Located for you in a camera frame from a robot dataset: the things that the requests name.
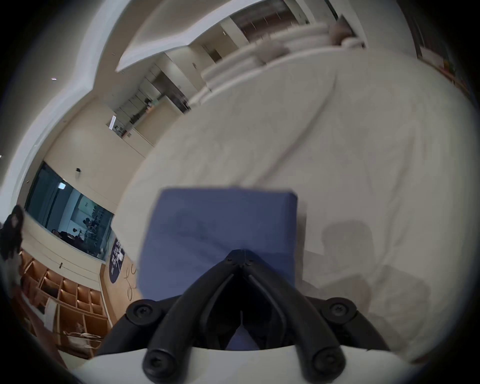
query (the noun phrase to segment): glass window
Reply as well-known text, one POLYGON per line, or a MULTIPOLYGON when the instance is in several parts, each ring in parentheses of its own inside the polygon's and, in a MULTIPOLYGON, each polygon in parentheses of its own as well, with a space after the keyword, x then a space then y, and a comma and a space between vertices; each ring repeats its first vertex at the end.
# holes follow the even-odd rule
POLYGON ((52 235, 105 260, 113 214, 78 192, 45 162, 32 184, 25 210, 52 235))

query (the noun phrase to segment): white bed sheet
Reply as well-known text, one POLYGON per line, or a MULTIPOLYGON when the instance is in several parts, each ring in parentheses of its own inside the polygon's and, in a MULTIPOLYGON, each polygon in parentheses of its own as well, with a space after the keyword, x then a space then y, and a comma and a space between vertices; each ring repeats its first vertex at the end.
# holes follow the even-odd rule
POLYGON ((164 187, 292 189, 298 288, 353 300, 413 360, 440 341, 466 297, 477 128, 465 96, 415 59, 299 57, 181 117, 133 177, 112 227, 135 263, 164 187))

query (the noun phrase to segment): long dark hair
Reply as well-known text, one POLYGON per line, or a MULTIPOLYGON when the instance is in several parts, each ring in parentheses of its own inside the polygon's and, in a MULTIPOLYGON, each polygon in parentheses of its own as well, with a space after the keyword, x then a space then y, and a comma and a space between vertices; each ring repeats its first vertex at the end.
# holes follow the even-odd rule
POLYGON ((20 252, 22 245, 22 228, 24 226, 24 211, 22 207, 16 205, 12 213, 8 215, 3 227, 0 229, 0 255, 3 260, 12 257, 16 252, 20 252), (13 225, 12 219, 16 217, 16 225, 13 225))

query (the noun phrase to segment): round poster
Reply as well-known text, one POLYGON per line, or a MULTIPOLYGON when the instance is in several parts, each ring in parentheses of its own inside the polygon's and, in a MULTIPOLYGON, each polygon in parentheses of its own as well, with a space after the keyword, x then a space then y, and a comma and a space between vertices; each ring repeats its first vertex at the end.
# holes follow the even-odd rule
POLYGON ((110 265, 108 266, 108 274, 110 275, 110 281, 112 283, 115 283, 119 277, 124 256, 125 251, 121 247, 119 240, 115 239, 112 253, 110 254, 110 265))

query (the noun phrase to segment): wooden cubby shelf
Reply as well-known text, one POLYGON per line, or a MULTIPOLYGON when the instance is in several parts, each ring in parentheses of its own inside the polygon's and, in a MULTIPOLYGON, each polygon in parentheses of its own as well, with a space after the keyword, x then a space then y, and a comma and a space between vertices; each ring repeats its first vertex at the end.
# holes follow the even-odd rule
POLYGON ((43 294, 39 306, 45 307, 48 299, 57 303, 53 325, 57 347, 78 357, 92 358, 110 330, 101 293, 48 269, 25 251, 22 251, 22 258, 24 276, 36 281, 43 294), (78 337, 83 333, 100 339, 78 337))

